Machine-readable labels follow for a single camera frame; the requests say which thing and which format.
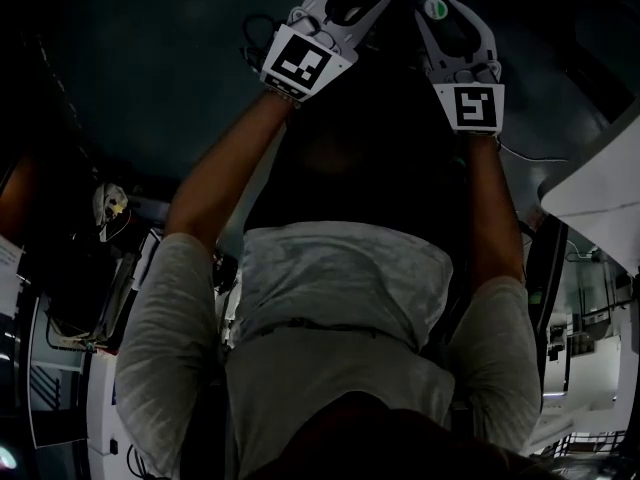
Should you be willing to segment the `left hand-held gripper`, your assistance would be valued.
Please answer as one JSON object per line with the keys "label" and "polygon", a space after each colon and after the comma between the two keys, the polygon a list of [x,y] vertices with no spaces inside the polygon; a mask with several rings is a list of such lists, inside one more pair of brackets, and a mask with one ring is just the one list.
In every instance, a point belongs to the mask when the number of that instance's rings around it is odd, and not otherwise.
{"label": "left hand-held gripper", "polygon": [[[353,49],[390,3],[304,0],[274,33],[260,81],[296,103],[309,100],[357,62]],[[335,22],[335,32],[320,20]]]}

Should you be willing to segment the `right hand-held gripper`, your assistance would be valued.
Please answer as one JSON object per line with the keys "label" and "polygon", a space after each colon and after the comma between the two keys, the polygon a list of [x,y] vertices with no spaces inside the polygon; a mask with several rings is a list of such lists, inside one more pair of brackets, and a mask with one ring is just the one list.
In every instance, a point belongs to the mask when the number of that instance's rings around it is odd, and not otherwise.
{"label": "right hand-held gripper", "polygon": [[497,136],[503,129],[505,86],[500,83],[502,65],[494,33],[467,5],[446,2],[453,25],[449,56],[437,41],[435,21],[414,11],[432,68],[426,77],[454,132]]}

